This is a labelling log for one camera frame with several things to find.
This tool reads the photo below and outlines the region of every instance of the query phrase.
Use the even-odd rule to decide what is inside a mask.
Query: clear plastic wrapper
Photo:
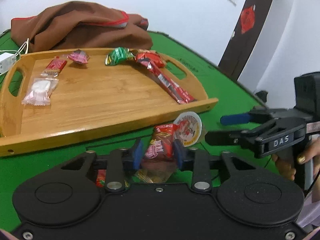
[[[150,144],[141,162],[142,169],[136,176],[147,183],[162,183],[177,170],[172,142],[175,124],[163,124],[155,127]]]
[[[22,100],[22,104],[33,106],[50,105],[50,95],[58,84],[58,79],[54,78],[35,78],[29,87],[28,93]]]

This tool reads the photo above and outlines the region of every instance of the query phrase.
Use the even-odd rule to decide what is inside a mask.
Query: green candy wrapper
[[[134,58],[134,55],[129,51],[129,49],[118,47],[107,55],[106,65],[115,66],[118,65],[120,62],[130,58]]]

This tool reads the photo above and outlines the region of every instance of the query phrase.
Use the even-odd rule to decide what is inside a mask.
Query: white wall
[[[0,32],[14,17],[36,15],[69,0],[0,0]],[[85,0],[139,13],[149,29],[169,34],[218,64],[236,26],[245,0]]]
[[[266,90],[268,106],[295,105],[293,78],[320,71],[320,0],[294,0],[279,46],[257,90]]]
[[[254,92],[279,45],[294,0],[273,0],[257,43],[238,79]]]

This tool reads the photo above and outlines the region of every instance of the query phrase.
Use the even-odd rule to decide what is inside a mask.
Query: red snack package
[[[65,59],[60,59],[59,57],[54,58],[43,70],[41,76],[51,78],[58,76],[66,63],[67,61]]]
[[[136,55],[136,62],[138,62],[138,60],[141,60],[141,59],[152,60],[156,64],[156,66],[159,68],[165,67],[165,65],[167,65],[166,61],[164,59],[162,59],[159,54],[157,54],[155,52],[151,52],[151,51],[138,53]]]
[[[190,95],[188,91],[181,88],[171,78],[163,74],[152,60],[144,58],[137,60],[137,62],[147,67],[147,69],[160,81],[160,84],[164,90],[166,90],[168,94],[178,102],[178,104],[186,104],[196,101],[196,99]]]
[[[172,142],[175,124],[164,124],[155,127],[150,144],[141,162],[142,170],[138,178],[146,182],[166,182],[177,169],[173,158]]]
[[[106,170],[98,170],[96,185],[98,187],[104,187],[105,180],[106,180]]]
[[[68,58],[78,64],[87,64],[90,57],[83,50],[78,49],[68,55]]]

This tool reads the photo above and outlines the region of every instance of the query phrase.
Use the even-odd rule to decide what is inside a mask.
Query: door
[[[270,10],[272,0],[246,0],[234,36],[219,63],[228,77],[237,80],[257,42]]]

